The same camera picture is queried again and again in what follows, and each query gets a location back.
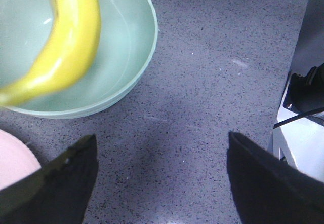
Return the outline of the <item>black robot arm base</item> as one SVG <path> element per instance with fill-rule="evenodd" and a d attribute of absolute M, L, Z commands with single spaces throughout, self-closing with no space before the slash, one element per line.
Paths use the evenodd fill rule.
<path fill-rule="evenodd" d="M 283 106 L 296 113 L 323 108 L 323 65 L 312 67 L 306 76 L 291 75 Z"/>

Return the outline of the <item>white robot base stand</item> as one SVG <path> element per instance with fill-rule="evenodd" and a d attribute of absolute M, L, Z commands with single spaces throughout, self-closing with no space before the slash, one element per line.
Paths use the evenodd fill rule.
<path fill-rule="evenodd" d="M 285 84 L 268 150 L 298 171 L 323 182 L 323 108 L 306 113 L 284 108 L 291 75 Z"/>

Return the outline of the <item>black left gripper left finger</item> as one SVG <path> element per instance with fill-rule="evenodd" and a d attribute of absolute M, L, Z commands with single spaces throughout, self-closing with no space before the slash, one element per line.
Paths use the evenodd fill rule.
<path fill-rule="evenodd" d="M 1 190 L 1 223 L 82 223 L 97 174 L 97 139 L 88 135 Z"/>

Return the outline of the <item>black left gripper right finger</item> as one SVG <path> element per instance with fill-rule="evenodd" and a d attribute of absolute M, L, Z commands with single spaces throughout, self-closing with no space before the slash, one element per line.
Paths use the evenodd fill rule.
<path fill-rule="evenodd" d="M 241 133 L 229 132 L 227 172 L 242 223 L 323 223 L 323 183 Z"/>

